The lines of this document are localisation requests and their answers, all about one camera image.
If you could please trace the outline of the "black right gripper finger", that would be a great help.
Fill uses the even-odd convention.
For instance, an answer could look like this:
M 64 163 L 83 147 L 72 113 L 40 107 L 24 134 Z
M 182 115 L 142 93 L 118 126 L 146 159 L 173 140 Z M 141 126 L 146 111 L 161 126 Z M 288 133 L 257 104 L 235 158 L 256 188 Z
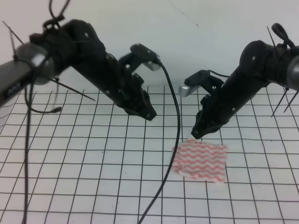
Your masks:
M 221 128 L 221 125 L 219 125 L 219 124 L 206 123 L 206 122 L 201 121 L 201 122 L 197 122 L 194 125 L 194 127 L 191 131 L 191 135 L 195 139 L 200 139 L 207 134 L 214 133 L 214 132 L 218 131 L 220 128 Z

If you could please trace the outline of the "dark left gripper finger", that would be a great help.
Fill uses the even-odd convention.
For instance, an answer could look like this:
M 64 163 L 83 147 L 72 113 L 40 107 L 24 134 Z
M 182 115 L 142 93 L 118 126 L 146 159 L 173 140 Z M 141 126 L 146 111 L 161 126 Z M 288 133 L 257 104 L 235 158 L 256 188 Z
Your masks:
M 157 113 L 156 113 L 154 107 L 149 102 L 146 104 L 141 104 L 141 105 L 137 106 L 136 113 L 137 113 L 137 116 L 144 118 L 148 121 L 152 121 L 157 116 Z

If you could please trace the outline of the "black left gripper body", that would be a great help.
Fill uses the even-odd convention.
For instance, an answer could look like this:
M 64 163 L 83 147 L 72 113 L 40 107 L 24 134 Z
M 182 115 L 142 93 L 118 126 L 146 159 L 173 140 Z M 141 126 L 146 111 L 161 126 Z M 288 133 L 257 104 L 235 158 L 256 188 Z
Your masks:
M 115 59 L 106 51 L 90 23 L 71 20 L 61 28 L 32 34 L 30 42 L 42 47 L 54 64 L 55 74 L 72 67 L 129 115 L 137 116 L 137 106 L 151 103 L 142 88 L 144 80 L 134 71 L 144 62 L 158 64 L 158 55 L 142 44 Z

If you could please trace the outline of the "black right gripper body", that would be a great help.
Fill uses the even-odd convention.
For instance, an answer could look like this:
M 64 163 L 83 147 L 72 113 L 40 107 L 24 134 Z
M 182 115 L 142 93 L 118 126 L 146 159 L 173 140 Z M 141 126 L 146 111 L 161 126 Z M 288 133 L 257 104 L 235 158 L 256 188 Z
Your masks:
M 226 79 L 213 77 L 200 70 L 185 80 L 188 87 L 203 87 L 209 94 L 201 100 L 202 110 L 196 115 L 194 131 L 217 131 L 268 83 L 267 64 L 275 63 L 283 45 L 263 41 L 249 43 L 241 53 L 238 67 Z

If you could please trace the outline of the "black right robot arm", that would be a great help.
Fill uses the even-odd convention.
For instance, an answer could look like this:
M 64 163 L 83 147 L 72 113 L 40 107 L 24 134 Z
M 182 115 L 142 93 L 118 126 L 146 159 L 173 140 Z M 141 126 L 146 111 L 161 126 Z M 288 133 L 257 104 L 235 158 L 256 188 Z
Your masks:
M 271 29 L 283 43 L 250 42 L 241 54 L 238 67 L 225 81 L 212 70 L 199 70 L 180 86 L 182 97 L 200 87 L 208 93 L 200 101 L 202 109 L 196 114 L 191 132 L 194 138 L 218 131 L 268 84 L 299 90 L 299 48 L 279 23 L 274 23 Z

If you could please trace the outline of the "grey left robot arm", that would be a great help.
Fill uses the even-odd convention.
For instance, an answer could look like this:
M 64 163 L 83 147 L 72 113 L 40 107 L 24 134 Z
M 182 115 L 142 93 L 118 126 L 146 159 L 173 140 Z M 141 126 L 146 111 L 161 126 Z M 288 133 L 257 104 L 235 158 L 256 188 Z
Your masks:
M 143 64 L 155 71 L 159 62 L 159 56 L 142 44 L 115 59 L 90 23 L 71 20 L 60 28 L 32 34 L 13 59 L 0 66 L 0 102 L 6 103 L 31 81 L 45 84 L 72 67 L 127 114 L 153 120 L 156 111 L 135 70 Z

